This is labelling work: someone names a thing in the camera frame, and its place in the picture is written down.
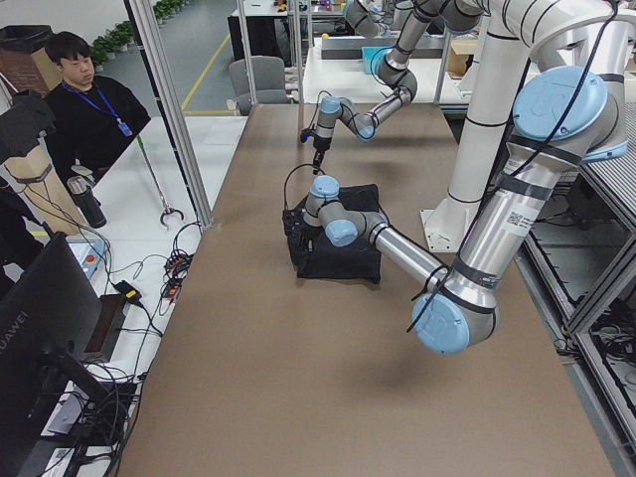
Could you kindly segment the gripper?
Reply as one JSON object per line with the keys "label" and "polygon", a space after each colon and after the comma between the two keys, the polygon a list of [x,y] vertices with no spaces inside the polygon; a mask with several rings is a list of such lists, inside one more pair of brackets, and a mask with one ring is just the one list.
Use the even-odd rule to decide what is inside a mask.
{"label": "gripper", "polygon": [[331,143],[331,138],[325,138],[321,136],[313,137],[313,146],[315,149],[315,153],[312,159],[312,169],[314,174],[318,174],[321,171],[322,162],[324,160],[326,152],[331,147]]}
{"label": "gripper", "polygon": [[290,253],[301,253],[310,248],[311,236],[307,224],[302,219],[302,211],[284,209],[282,211],[283,231]]}

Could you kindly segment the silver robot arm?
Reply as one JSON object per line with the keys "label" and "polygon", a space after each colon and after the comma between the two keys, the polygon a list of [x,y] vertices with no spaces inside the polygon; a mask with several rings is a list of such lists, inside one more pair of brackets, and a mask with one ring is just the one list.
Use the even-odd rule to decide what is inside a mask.
{"label": "silver robot arm", "polygon": [[483,10],[470,1],[413,1],[396,42],[377,53],[371,62],[372,75],[391,93],[366,113],[358,112],[353,102],[343,96],[325,93],[317,103],[315,122],[300,135],[302,142],[313,140],[313,173],[322,172],[322,162],[331,147],[337,122],[342,122],[360,140],[369,141],[384,121],[412,103],[417,80],[408,68],[408,61],[434,19],[440,18],[449,32],[464,34],[478,24],[482,15]]}
{"label": "silver robot arm", "polygon": [[[321,168],[337,124],[372,139],[410,104],[408,62],[434,19],[481,28],[477,76],[447,195],[417,244],[376,211],[357,211]],[[635,13],[623,1],[413,1],[375,76],[390,94],[366,113],[327,95],[302,139],[315,148],[307,196],[282,215],[299,275],[376,281],[387,257],[423,284],[410,330],[439,354],[488,339],[496,289],[559,177],[627,151],[624,69]]]}

